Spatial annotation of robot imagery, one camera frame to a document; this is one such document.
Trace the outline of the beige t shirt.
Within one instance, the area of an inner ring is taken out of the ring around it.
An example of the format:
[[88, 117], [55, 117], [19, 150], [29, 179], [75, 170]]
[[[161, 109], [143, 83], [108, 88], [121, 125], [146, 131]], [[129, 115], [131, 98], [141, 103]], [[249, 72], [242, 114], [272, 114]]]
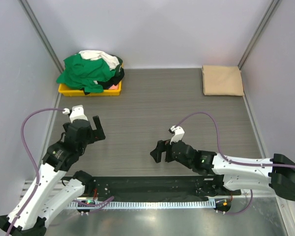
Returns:
[[237, 66], [203, 65], [203, 93], [206, 96], [244, 96]]

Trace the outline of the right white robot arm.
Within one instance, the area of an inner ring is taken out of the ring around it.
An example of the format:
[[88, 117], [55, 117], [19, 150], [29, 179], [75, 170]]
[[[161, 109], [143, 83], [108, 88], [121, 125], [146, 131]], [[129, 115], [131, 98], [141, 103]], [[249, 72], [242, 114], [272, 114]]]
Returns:
[[160, 140], [150, 155], [157, 163], [165, 155], [166, 162], [176, 161], [201, 176], [218, 176], [211, 187], [219, 195], [228, 190], [261, 190], [295, 202], [295, 162], [283, 154], [245, 159], [196, 150], [183, 141]]

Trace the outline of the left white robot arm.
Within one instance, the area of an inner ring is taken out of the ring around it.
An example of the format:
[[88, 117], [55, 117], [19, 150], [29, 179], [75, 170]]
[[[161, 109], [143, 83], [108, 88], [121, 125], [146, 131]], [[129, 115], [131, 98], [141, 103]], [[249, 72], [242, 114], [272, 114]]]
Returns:
[[104, 140], [100, 118], [93, 118], [96, 129], [81, 117], [63, 125], [61, 139], [49, 146], [38, 174], [17, 206], [0, 216], [0, 229], [8, 236], [43, 236], [51, 221], [73, 200], [94, 192], [92, 175], [77, 171], [69, 183], [51, 199], [52, 190], [86, 150], [87, 145]]

